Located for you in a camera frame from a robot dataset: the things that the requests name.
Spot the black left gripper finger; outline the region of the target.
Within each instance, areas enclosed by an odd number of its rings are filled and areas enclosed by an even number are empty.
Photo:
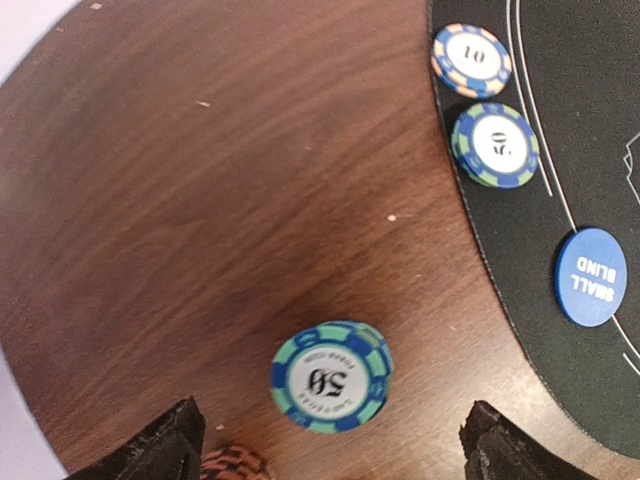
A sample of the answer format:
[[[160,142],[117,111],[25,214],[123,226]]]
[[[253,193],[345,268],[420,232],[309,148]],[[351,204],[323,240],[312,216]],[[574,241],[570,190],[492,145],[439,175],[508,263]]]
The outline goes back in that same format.
[[[119,448],[67,479],[197,479],[205,430],[195,399],[183,399]]]

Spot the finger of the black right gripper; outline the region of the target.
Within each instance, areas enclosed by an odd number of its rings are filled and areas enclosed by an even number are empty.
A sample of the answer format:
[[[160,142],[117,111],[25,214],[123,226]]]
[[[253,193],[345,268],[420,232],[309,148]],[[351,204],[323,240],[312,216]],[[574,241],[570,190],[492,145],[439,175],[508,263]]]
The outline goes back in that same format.
[[[467,479],[595,480],[544,448],[484,400],[473,404],[459,437]]]

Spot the green poker chip stack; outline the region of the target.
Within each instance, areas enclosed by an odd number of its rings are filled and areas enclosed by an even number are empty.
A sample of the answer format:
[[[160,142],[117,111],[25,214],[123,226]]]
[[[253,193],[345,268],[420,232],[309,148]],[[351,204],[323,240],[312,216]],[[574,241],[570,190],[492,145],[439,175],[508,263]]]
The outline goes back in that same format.
[[[271,394],[298,426],[335,434],[366,424],[383,409],[393,375],[392,353],[378,329],[331,320],[279,348],[271,364]]]

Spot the blue small blind button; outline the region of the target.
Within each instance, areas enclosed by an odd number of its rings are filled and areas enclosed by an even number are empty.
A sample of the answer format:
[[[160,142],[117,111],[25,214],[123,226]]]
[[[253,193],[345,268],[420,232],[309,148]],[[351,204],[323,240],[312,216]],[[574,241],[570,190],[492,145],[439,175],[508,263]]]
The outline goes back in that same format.
[[[565,316],[582,327],[599,327],[616,314],[627,279],[627,262],[620,244],[600,228],[571,234],[556,257],[556,299]]]

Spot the blue green fifty chip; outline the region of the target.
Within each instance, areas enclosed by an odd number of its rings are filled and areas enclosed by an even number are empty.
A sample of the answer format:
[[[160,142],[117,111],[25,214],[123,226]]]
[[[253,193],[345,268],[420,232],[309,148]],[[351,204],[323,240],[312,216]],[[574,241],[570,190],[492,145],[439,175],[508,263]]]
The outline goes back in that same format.
[[[539,144],[528,121],[500,103],[477,103],[462,112],[451,133],[453,155],[477,183],[515,189],[535,175]]]

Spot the blue orange ten chip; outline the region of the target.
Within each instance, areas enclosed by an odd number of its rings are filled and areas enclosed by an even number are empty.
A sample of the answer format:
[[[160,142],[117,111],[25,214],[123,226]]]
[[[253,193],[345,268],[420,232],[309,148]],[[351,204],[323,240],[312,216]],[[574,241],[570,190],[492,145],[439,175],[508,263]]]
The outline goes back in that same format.
[[[468,24],[450,24],[436,35],[431,50],[436,76],[456,93],[476,99],[498,95],[512,75],[512,61],[501,41]]]

